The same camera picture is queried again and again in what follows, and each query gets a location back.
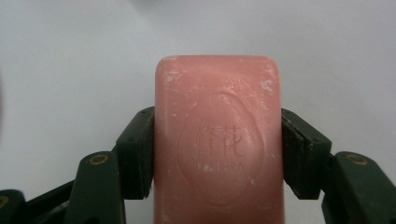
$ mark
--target soap bar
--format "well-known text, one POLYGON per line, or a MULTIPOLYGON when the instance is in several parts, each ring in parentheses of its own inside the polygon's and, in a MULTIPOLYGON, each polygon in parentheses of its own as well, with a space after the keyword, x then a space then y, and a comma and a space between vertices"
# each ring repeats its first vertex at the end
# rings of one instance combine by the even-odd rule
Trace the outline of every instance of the soap bar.
POLYGON ((155 78, 155 224, 284 223, 274 61, 166 57, 155 78))

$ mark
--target pink soap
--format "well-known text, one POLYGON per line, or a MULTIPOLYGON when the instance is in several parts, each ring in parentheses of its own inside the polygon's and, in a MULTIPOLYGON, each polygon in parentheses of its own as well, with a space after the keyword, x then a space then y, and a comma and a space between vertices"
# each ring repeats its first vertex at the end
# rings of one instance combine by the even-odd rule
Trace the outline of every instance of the pink soap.
POLYGON ((276 64, 167 57, 155 85, 155 224, 284 223, 276 64))

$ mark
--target oval engraving on soap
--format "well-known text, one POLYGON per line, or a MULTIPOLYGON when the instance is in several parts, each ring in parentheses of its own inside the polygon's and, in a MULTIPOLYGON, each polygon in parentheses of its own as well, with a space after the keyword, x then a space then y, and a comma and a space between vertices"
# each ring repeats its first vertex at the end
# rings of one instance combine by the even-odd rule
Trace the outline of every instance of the oval engraving on soap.
POLYGON ((198 198, 237 202, 255 181, 264 142, 252 115, 229 93, 207 96, 188 114, 178 138, 178 164, 198 198))

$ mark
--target white tabletop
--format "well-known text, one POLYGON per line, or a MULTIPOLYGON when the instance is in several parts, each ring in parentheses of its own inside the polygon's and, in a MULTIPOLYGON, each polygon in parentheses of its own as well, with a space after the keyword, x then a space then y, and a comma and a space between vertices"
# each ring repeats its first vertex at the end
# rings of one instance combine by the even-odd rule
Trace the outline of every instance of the white tabletop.
MULTIPOLYGON (((0 2, 0 189, 29 200, 110 150, 154 105, 157 62, 178 54, 276 60, 282 106, 396 182, 396 1, 0 2)), ((324 223, 319 201, 285 185, 287 223, 324 223)), ((152 196, 127 202, 152 220, 152 196)))

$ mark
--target brass screw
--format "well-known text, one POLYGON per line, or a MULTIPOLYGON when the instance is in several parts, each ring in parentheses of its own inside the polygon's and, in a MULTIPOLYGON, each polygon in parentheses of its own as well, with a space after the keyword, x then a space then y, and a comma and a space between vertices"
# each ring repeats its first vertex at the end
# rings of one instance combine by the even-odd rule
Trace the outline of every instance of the brass screw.
POLYGON ((357 165, 367 165, 368 161, 361 156, 355 154, 346 155, 346 157, 357 165))
POLYGON ((90 164, 92 164, 92 165, 99 165, 99 164, 105 163, 107 161, 108 161, 108 156, 102 155, 102 154, 95 155, 90 158, 90 164))
POLYGON ((0 195, 0 209, 3 208, 4 206, 6 206, 8 201, 9 201, 9 198, 7 196, 0 195))

